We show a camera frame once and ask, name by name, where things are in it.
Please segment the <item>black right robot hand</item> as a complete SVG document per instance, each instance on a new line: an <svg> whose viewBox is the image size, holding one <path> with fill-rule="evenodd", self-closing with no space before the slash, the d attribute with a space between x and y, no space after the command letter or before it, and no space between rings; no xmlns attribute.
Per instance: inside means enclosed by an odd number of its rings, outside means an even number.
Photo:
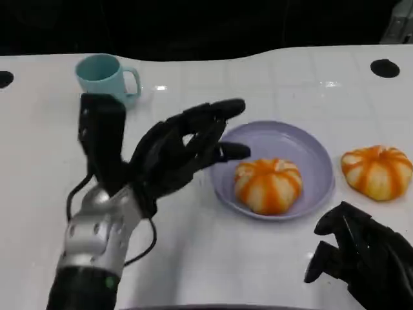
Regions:
<svg viewBox="0 0 413 310"><path fill-rule="evenodd" d="M337 245L319 242L306 283L325 273L347 283L365 309L412 309L412 246L401 234L345 201L326 212L314 232L333 234Z"/></svg>

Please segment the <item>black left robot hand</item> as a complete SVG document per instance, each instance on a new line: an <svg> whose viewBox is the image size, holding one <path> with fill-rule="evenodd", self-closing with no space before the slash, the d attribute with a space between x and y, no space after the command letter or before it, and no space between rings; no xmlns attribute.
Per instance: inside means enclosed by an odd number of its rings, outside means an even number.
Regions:
<svg viewBox="0 0 413 310"><path fill-rule="evenodd" d="M157 200L217 163L250 157L250 148L222 142L227 121L246 109L243 99L194 106L160 121L140 140L128 163L128 179L144 218L157 212Z"/></svg>

